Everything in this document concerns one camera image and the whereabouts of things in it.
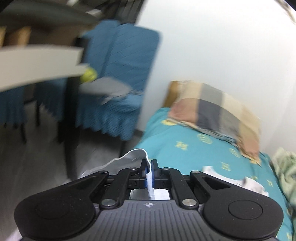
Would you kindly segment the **blue covered chair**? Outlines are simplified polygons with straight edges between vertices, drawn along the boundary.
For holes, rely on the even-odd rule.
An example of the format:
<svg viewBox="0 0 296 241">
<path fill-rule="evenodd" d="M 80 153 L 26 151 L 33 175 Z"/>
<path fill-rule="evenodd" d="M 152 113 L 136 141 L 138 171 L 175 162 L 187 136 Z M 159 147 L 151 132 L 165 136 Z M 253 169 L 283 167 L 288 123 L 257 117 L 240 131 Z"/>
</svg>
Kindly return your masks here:
<svg viewBox="0 0 296 241">
<path fill-rule="evenodd" d="M 33 85 L 33 100 L 43 105 L 58 121 L 63 118 L 64 91 L 67 79 L 60 78 Z M 26 113 L 25 87 L 17 87 L 1 92 L 1 125 L 12 125 L 20 128 L 23 143 L 27 142 L 25 136 Z"/>
<path fill-rule="evenodd" d="M 90 40 L 84 60 L 97 71 L 98 78 L 113 77 L 129 84 L 133 91 L 106 103 L 104 97 L 79 92 L 76 125 L 128 141 L 138 122 L 159 33 L 116 20 L 103 20 L 84 36 Z"/>
</svg>

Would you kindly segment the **grey cloth on chair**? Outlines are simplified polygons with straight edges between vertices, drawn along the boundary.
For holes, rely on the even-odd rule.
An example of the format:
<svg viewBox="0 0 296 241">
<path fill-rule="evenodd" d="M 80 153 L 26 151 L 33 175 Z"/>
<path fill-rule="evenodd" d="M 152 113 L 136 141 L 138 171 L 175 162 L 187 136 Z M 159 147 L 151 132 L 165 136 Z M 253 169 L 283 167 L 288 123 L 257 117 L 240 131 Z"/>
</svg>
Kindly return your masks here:
<svg viewBox="0 0 296 241">
<path fill-rule="evenodd" d="M 124 98 L 133 88 L 124 82 L 121 82 L 113 77 L 102 77 L 92 82 L 86 82 L 80 85 L 79 91 L 81 94 L 93 97 L 104 97 L 103 103 L 110 101 L 113 98 Z"/>
</svg>

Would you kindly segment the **light green fleece blanket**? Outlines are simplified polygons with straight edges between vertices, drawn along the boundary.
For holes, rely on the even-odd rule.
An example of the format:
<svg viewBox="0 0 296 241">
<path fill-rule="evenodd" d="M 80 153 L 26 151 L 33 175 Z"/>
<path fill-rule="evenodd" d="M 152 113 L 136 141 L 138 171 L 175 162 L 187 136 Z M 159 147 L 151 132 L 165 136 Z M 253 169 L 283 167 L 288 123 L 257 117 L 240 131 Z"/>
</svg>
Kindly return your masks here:
<svg viewBox="0 0 296 241">
<path fill-rule="evenodd" d="M 284 195 L 295 208 L 295 153 L 280 147 L 271 161 Z"/>
</svg>

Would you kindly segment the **brown wooden headboard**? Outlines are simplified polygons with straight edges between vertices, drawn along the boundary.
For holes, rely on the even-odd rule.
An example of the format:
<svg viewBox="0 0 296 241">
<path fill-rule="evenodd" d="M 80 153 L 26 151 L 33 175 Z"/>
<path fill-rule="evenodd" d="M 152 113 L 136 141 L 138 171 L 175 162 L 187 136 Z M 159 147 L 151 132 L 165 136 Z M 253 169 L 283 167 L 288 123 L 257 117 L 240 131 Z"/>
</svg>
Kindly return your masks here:
<svg viewBox="0 0 296 241">
<path fill-rule="evenodd" d="M 188 81 L 177 80 L 173 80 L 170 82 L 168 90 L 166 92 L 166 98 L 162 105 L 163 108 L 170 108 L 173 105 L 187 82 Z"/>
</svg>

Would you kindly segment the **yellow green plush toy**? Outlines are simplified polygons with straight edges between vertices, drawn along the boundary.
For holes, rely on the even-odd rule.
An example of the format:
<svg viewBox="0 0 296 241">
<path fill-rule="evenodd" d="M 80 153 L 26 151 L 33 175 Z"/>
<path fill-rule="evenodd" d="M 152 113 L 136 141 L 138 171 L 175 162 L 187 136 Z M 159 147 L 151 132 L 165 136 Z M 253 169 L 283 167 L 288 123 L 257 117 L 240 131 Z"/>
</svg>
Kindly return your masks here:
<svg viewBox="0 0 296 241">
<path fill-rule="evenodd" d="M 85 70 L 84 74 L 80 77 L 81 83 L 93 82 L 96 79 L 97 79 L 97 71 L 92 67 L 88 67 Z"/>
</svg>

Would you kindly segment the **white top dark table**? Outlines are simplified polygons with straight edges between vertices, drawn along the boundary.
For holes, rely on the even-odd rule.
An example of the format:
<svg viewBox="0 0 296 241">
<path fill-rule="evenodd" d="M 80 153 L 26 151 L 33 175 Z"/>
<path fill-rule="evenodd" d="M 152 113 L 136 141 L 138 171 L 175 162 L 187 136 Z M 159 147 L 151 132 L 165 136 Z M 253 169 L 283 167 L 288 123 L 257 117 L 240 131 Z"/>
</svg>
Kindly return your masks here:
<svg viewBox="0 0 296 241">
<path fill-rule="evenodd" d="M 62 117 L 67 176 L 77 178 L 75 143 L 80 77 L 88 40 L 80 35 L 99 18 L 54 1 L 1 1 L 1 90 L 66 78 Z"/>
</svg>

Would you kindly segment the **teal smiley bed sheet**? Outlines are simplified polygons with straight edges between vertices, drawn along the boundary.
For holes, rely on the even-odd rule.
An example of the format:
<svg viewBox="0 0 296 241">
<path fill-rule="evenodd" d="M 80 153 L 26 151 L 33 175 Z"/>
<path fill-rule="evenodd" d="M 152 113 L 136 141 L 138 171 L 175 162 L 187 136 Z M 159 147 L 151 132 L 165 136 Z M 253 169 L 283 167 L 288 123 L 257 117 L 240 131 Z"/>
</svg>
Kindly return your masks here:
<svg viewBox="0 0 296 241">
<path fill-rule="evenodd" d="M 255 180 L 283 209 L 283 224 L 277 238 L 292 240 L 294 228 L 288 213 L 289 204 L 270 166 L 269 156 L 260 153 L 261 164 L 255 164 L 230 143 L 170 121 L 169 111 L 169 108 L 160 108 L 155 112 L 136 148 L 146 150 L 150 159 L 158 161 L 159 167 L 175 168 L 184 175 L 210 166 L 226 178 L 240 182 L 245 178 Z"/>
</svg>

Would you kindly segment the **plaid checkered pillow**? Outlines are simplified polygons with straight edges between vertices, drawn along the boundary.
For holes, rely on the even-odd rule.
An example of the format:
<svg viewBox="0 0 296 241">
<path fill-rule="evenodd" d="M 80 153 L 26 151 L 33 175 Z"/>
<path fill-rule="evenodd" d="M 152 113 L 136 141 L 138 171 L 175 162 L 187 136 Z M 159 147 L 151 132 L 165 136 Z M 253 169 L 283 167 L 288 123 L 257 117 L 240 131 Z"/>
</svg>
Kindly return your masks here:
<svg viewBox="0 0 296 241">
<path fill-rule="evenodd" d="M 233 96 L 208 84 L 188 81 L 168 118 L 234 145 L 260 165 L 260 119 Z"/>
</svg>

